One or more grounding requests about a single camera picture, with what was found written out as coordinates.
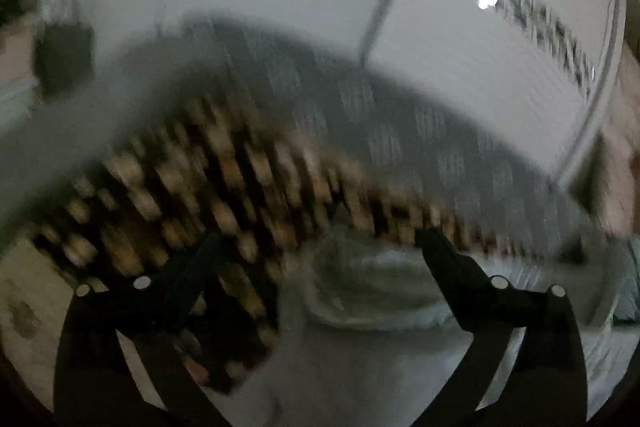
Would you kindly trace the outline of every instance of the leopard print fabric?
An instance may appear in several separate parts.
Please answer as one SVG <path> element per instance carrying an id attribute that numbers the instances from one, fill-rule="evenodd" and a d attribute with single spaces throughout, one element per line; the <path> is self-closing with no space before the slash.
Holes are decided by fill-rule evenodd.
<path id="1" fill-rule="evenodd" d="M 439 227 L 460 251 L 527 254 L 293 143 L 210 97 L 192 100 L 76 180 L 75 196 L 38 224 L 34 245 L 74 280 L 115 288 L 161 269 L 206 233 L 225 235 L 235 263 L 207 288 L 201 320 L 190 325 L 200 340 L 220 332 L 198 362 L 224 393 L 276 342 L 283 270 L 340 204 L 356 229 L 385 241 L 412 245 L 416 229 Z"/>

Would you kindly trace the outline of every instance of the white screw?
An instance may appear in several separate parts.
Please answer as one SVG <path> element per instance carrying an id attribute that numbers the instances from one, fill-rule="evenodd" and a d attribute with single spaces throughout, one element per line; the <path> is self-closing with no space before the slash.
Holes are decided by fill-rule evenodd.
<path id="1" fill-rule="evenodd" d="M 551 293 L 553 293 L 553 295 L 555 295 L 556 297 L 564 297 L 566 295 L 566 291 L 564 291 L 564 288 L 562 288 L 562 286 L 558 286 L 557 284 L 551 286 Z"/>
<path id="2" fill-rule="evenodd" d="M 91 288 L 89 288 L 88 284 L 81 284 L 81 285 L 78 286 L 78 288 L 76 288 L 76 295 L 78 297 L 84 297 L 90 291 L 91 291 Z"/>
<path id="3" fill-rule="evenodd" d="M 498 290 L 506 290 L 509 287 L 509 281 L 502 275 L 491 277 L 491 284 Z"/>
<path id="4" fill-rule="evenodd" d="M 135 288 L 136 290 L 144 290 L 146 288 L 149 288 L 149 286 L 151 286 L 151 279 L 149 279 L 149 277 L 147 277 L 146 275 L 138 277 L 133 281 L 133 288 Z"/>

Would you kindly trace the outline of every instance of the brown stain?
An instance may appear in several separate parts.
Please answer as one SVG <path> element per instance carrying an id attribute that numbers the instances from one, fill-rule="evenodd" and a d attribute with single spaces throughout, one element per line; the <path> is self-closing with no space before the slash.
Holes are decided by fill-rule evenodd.
<path id="1" fill-rule="evenodd" d="M 31 306 L 24 301 L 10 301 L 7 307 L 11 313 L 11 325 L 18 335 L 24 339 L 35 337 L 40 321 Z"/>

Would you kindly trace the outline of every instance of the spotted fabric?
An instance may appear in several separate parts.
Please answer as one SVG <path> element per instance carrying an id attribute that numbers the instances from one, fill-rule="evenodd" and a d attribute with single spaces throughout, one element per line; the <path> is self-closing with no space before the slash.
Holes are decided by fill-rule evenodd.
<path id="1" fill-rule="evenodd" d="M 75 282 L 115 288 L 204 234 L 223 233 L 235 263 L 206 289 L 188 326 L 207 345 L 181 346 L 224 393 L 273 347 L 283 270 L 340 204 L 355 228 L 385 241 L 412 245 L 416 229 L 439 227 L 461 251 L 529 255 L 294 143 L 210 97 L 192 100 L 76 180 L 75 195 L 38 223 L 34 245 Z"/>

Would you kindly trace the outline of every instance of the curved white edge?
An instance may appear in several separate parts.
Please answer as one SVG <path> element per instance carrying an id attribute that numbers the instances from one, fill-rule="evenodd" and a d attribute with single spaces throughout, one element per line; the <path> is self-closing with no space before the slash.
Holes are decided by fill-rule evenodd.
<path id="1" fill-rule="evenodd" d="M 559 158 L 556 173 L 552 175 L 561 190 L 571 190 L 588 167 L 588 159 L 600 135 L 616 83 L 625 33 L 626 0 L 612 0 L 609 13 L 603 53 L 596 74 L 596 91 L 584 110 L 569 147 Z"/>

